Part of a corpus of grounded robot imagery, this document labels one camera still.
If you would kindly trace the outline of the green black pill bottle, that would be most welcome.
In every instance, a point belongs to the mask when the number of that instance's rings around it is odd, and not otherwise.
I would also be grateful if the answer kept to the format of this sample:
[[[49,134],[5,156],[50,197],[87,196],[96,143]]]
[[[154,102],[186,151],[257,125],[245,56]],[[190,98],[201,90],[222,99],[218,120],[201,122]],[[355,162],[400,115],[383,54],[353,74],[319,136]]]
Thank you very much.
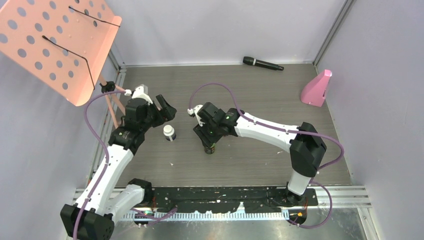
[[[204,152],[207,155],[212,155],[215,152],[215,144],[211,145],[211,146],[205,146],[204,147]]]

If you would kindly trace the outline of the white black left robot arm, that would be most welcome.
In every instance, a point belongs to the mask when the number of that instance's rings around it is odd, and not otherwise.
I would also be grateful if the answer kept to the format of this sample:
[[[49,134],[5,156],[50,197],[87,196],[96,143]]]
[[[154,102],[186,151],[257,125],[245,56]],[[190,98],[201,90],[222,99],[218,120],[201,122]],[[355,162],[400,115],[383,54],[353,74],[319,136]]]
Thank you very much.
[[[99,170],[74,204],[65,204],[60,217],[69,237],[75,240],[109,240],[116,222],[136,205],[148,207],[154,199],[152,183],[134,178],[124,191],[110,198],[126,166],[145,141],[146,132],[175,118],[176,108],[161,95],[155,102],[137,96],[128,100],[121,124],[101,143],[105,156]]]

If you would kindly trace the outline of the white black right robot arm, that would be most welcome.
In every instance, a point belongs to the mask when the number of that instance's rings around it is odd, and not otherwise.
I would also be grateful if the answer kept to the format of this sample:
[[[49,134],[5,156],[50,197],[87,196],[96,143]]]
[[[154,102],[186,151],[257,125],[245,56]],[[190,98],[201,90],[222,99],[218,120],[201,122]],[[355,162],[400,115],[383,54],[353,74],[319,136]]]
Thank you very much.
[[[307,122],[301,126],[279,124],[236,108],[223,111],[211,102],[189,108],[187,112],[197,120],[193,130],[208,155],[214,153],[216,143],[224,136],[255,139],[289,153],[293,172],[280,199],[290,207],[305,200],[306,188],[327,151],[313,125]]]

